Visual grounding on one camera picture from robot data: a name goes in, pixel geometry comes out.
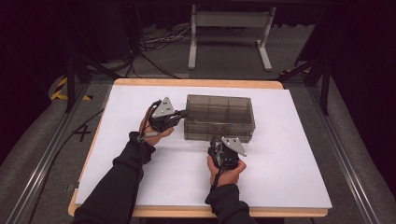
dark background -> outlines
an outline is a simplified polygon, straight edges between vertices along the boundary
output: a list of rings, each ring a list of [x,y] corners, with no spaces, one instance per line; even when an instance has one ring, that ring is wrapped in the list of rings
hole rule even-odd
[[[44,0],[0,2],[0,163],[49,106],[50,85],[64,71],[70,55],[79,53],[104,63],[135,53],[131,41],[138,36],[139,27],[136,21],[122,21],[125,15],[120,11],[125,7],[135,16],[133,6],[116,3],[66,7]],[[344,11],[353,20],[347,22],[345,39],[331,57],[331,72],[375,165],[396,195],[396,178],[392,178],[396,170],[394,8],[390,1],[376,1]],[[273,24],[317,24],[322,10],[278,7]],[[143,26],[169,29],[190,21],[191,6],[143,5],[139,11]],[[342,22],[336,14],[333,18]],[[322,43],[329,41],[320,32],[311,36],[305,59],[315,57]]]

black sleeve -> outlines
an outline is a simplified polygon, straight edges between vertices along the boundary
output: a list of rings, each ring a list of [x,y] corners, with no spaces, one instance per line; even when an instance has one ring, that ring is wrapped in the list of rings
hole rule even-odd
[[[98,183],[91,195],[79,207],[72,223],[126,223],[136,182],[143,174],[139,169],[139,148],[137,142],[139,133],[129,134],[130,141],[126,144],[121,154],[114,159],[113,167]],[[151,153],[155,147],[144,143],[144,163],[151,159]]]
[[[249,215],[248,204],[239,201],[239,189],[236,185],[224,185],[213,189],[207,195],[205,203],[210,204],[219,224],[257,224]]]

person's right hand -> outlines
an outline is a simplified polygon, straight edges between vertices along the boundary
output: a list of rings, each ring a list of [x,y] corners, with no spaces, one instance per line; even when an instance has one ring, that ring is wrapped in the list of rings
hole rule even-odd
[[[219,172],[219,168],[215,166],[210,156],[207,156],[207,167],[210,171],[210,185],[213,185],[215,182],[215,176]],[[238,183],[239,174],[241,174],[246,168],[247,165],[243,161],[239,160],[238,166],[235,169],[224,171],[224,173],[219,178],[216,188],[223,185]]]

gray carpet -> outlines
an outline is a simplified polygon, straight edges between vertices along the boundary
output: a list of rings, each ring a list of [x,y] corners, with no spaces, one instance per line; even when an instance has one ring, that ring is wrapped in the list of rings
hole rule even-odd
[[[198,54],[195,70],[189,70],[188,55],[190,42],[183,39],[162,50],[153,50],[146,55],[155,63],[183,78],[207,79],[252,79],[265,80],[277,77],[284,69],[291,69],[295,58],[313,27],[274,27],[271,30],[267,52],[273,71],[265,72],[254,41],[261,31],[247,29],[240,35],[232,35],[223,30],[206,30],[198,36]],[[141,77],[166,77],[141,57],[134,60],[134,69]],[[293,77],[301,81],[304,76]],[[64,139],[91,115],[98,112],[106,100],[111,81],[105,78],[93,80],[86,94],[91,101],[82,101],[75,116],[66,128]],[[329,118],[337,131],[346,154],[360,177],[367,198],[371,202],[380,223],[396,223],[396,204],[393,195],[375,169],[367,150],[347,112],[336,86],[331,83],[329,96]],[[303,124],[310,146],[323,176],[333,208],[326,217],[286,217],[288,224],[331,224],[365,223],[342,168],[335,157],[332,140],[328,135],[316,110],[308,89],[301,83],[284,83],[289,89]],[[53,133],[64,115],[66,101],[53,100],[51,106],[35,121],[13,148],[0,167],[0,223],[5,223],[13,206],[19,199],[30,174],[43,155]],[[81,168],[98,126],[100,117],[88,123],[91,132],[80,141],[75,134],[64,146],[50,172],[45,190],[35,211],[33,223],[68,223],[72,218],[67,214],[73,191],[77,185]],[[27,223],[33,208],[30,204],[22,223]]]

plastic storage box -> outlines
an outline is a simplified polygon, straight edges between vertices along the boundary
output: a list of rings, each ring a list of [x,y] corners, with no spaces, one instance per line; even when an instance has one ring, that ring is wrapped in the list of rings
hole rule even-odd
[[[238,137],[248,143],[255,129],[250,98],[188,95],[189,115],[184,120],[186,140]]]

